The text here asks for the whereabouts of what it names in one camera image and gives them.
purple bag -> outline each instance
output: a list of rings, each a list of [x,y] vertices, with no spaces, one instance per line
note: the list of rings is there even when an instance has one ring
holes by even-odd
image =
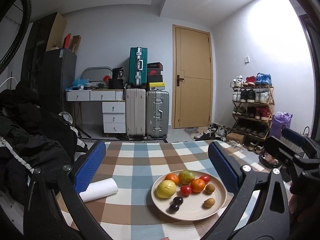
[[[272,125],[269,136],[274,136],[278,139],[281,137],[281,130],[284,127],[290,128],[292,114],[286,112],[278,112],[272,116]]]

plaid tablecloth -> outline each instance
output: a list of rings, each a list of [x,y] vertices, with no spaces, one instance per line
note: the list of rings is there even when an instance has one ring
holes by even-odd
[[[162,175],[171,171],[190,169],[219,177],[208,159],[208,144],[212,141],[185,143],[106,143],[106,157],[92,182],[113,178],[119,187],[117,194],[87,202],[86,206],[114,240],[199,240],[229,204],[201,221],[174,220],[154,205],[150,189]],[[226,143],[220,142],[239,163],[250,164],[257,171],[268,171],[254,160]],[[253,209],[257,194],[253,195],[238,228],[245,225]],[[58,203],[68,225],[76,228],[61,196]]]

silver bolt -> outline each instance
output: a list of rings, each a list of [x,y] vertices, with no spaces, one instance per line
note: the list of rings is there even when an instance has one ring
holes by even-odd
[[[39,174],[39,173],[40,173],[40,171],[41,171],[41,169],[40,169],[40,168],[36,168],[36,169],[33,171],[33,173],[34,173],[34,174]]]
[[[273,172],[274,174],[276,174],[276,175],[280,174],[280,171],[279,171],[279,169],[277,169],[277,168],[274,168],[274,169],[272,170],[272,172]]]
[[[64,165],[62,169],[63,169],[64,171],[70,171],[70,170],[71,170],[71,165],[69,165],[69,164]]]
[[[242,170],[245,172],[249,172],[249,171],[251,171],[251,167],[249,165],[243,165]]]

drawer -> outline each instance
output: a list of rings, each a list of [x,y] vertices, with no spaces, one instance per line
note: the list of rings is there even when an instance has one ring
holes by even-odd
[[[67,101],[90,101],[90,91],[72,90],[66,92]]]
[[[125,113],[125,102],[102,102],[103,113]]]
[[[125,133],[125,123],[103,123],[103,132]]]
[[[116,91],[116,100],[122,100],[123,91]]]
[[[103,113],[103,122],[109,123],[125,123],[125,114]]]
[[[112,101],[116,99],[115,91],[91,91],[91,101]]]

paper towel roll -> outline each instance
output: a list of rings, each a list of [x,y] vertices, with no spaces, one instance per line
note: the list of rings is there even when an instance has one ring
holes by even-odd
[[[118,186],[113,178],[104,179],[90,183],[87,190],[79,195],[83,202],[96,200],[102,197],[110,196],[118,192]]]

